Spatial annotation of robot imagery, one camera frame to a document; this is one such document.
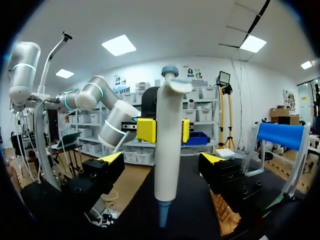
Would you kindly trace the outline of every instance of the yellow tripod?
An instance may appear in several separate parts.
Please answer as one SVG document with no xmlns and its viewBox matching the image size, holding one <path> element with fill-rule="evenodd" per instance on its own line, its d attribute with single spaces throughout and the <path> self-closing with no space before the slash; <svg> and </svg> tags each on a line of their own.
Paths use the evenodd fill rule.
<svg viewBox="0 0 320 240">
<path fill-rule="evenodd" d="M 221 111 L 221 117 L 220 117 L 220 133 L 219 133 L 219 143 L 215 147 L 213 154 L 216 152 L 217 149 L 225 149 L 226 144 L 224 143 L 224 121 L 225 121 L 225 115 L 224 115 L 224 95 L 222 91 L 222 87 L 218 86 L 219 88 L 219 99 L 220 99 L 220 111 Z"/>
<path fill-rule="evenodd" d="M 231 94 L 228 94 L 228 100 L 229 100 L 229 122 L 230 122 L 230 126 L 229 128 L 229 136 L 226 138 L 226 141 L 224 143 L 225 146 L 227 146 L 228 144 L 228 148 L 231 149 L 231 146 L 233 147 L 233 149 L 236 149 L 236 145 L 234 142 L 234 138 L 232 137 L 232 100 L 231 100 Z"/>
</svg>

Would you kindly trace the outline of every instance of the blue pipette tip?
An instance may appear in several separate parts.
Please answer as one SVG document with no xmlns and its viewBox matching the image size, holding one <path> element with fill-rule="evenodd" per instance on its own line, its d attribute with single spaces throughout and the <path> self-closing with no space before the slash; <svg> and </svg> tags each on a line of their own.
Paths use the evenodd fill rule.
<svg viewBox="0 0 320 240">
<path fill-rule="evenodd" d="M 159 205 L 159 226 L 165 228 L 171 201 L 158 201 Z"/>
</svg>

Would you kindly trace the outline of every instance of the white wall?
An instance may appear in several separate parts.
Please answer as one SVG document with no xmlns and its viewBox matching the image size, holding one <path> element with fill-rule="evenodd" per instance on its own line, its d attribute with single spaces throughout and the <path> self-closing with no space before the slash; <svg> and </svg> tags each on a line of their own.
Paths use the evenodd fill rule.
<svg viewBox="0 0 320 240">
<path fill-rule="evenodd" d="M 9 98 L 10 82 L 7 77 L 0 80 L 0 127 L 1 135 L 3 139 L 3 148 L 11 148 L 10 135 L 11 132 L 15 132 L 14 116 L 9 110 L 10 98 Z M 37 92 L 38 86 L 34 86 L 33 91 Z M 45 93 L 51 97 L 55 97 L 59 90 L 55 86 L 46 86 Z"/>
<path fill-rule="evenodd" d="M 244 145 L 248 147 L 247 141 L 252 130 L 253 123 L 262 118 L 269 118 L 269 109 L 277 105 L 283 105 L 282 90 L 288 90 L 298 96 L 298 89 L 296 82 L 275 71 L 244 63 L 239 61 L 234 62 L 234 68 L 230 59 L 214 58 L 214 57 L 188 57 L 188 58 L 170 58 L 165 60 L 151 61 L 127 67 L 117 68 L 100 75 L 104 76 L 110 87 L 115 86 L 115 76 L 119 75 L 126 78 L 126 84 L 130 86 L 131 92 L 134 92 L 135 84 L 138 82 L 150 82 L 154 85 L 155 79 L 160 79 L 162 82 L 164 78 L 161 76 L 161 69 L 164 66 L 176 66 L 179 69 L 179 78 L 186 79 L 188 67 L 198 68 L 202 72 L 203 80 L 208 81 L 210 85 L 214 85 L 216 77 L 220 71 L 231 74 L 230 84 L 233 88 L 231 95 L 233 101 L 233 130 L 235 143 L 238 143 L 240 137 L 240 91 L 238 89 L 237 78 L 241 84 L 241 99 L 242 99 L 242 134 Z M 77 84 L 73 84 L 66 88 L 81 88 L 90 79 L 84 79 Z M 225 96 L 224 105 L 226 106 L 225 129 L 228 131 L 229 117 L 228 117 L 228 99 Z"/>
</svg>

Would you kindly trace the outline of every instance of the poster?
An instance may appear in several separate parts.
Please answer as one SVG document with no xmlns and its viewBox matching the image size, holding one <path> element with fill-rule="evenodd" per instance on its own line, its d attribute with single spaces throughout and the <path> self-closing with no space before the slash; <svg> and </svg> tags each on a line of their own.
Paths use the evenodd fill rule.
<svg viewBox="0 0 320 240">
<path fill-rule="evenodd" d="M 114 76 L 114 88 L 112 89 L 116 94 L 130 93 L 130 87 L 127 85 L 125 77 L 118 75 Z"/>
<path fill-rule="evenodd" d="M 286 109 L 289 109 L 290 114 L 295 114 L 296 100 L 295 100 L 294 93 L 287 90 L 282 90 L 282 93 L 283 93 L 284 107 Z"/>
<path fill-rule="evenodd" d="M 202 72 L 199 68 L 188 68 L 187 78 L 192 78 L 194 80 L 202 80 Z"/>
</svg>

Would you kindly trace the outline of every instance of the square ceiling light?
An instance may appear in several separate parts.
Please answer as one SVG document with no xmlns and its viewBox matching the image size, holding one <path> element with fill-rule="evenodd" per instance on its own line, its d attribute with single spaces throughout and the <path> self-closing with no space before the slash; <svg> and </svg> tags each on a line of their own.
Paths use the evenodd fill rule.
<svg viewBox="0 0 320 240">
<path fill-rule="evenodd" d="M 312 64 L 310 61 L 306 61 L 305 63 L 301 64 L 301 67 L 306 70 L 312 67 Z"/>
<path fill-rule="evenodd" d="M 114 56 L 120 56 L 137 50 L 126 35 L 118 36 L 101 45 Z"/>
<path fill-rule="evenodd" d="M 58 77 L 62 77 L 64 79 L 68 79 L 75 74 L 73 72 L 70 72 L 70 71 L 67 71 L 64 69 L 60 69 L 55 75 Z"/>
<path fill-rule="evenodd" d="M 260 49 L 266 45 L 266 41 L 257 38 L 255 36 L 249 35 L 242 43 L 240 49 L 247 50 L 252 53 L 257 53 Z"/>
</svg>

